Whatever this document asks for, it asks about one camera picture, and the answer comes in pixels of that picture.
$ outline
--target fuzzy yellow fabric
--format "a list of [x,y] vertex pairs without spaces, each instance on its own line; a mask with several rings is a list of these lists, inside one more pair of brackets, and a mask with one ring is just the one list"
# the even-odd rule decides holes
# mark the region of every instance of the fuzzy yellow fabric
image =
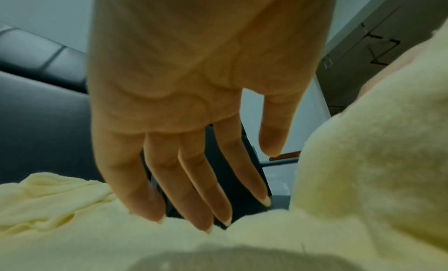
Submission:
[[448,24],[310,137],[289,211],[226,231],[130,215],[97,181],[0,185],[0,270],[448,270],[446,61]]

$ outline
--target hand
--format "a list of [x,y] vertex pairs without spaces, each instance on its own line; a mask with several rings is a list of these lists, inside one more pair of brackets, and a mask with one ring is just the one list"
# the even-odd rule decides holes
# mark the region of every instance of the hand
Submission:
[[198,229],[230,203],[204,156],[204,127],[269,205],[241,141],[243,88],[265,95],[259,142],[280,154],[325,44],[334,0],[96,0],[89,51],[92,140],[101,174],[132,213],[165,215],[139,159]]

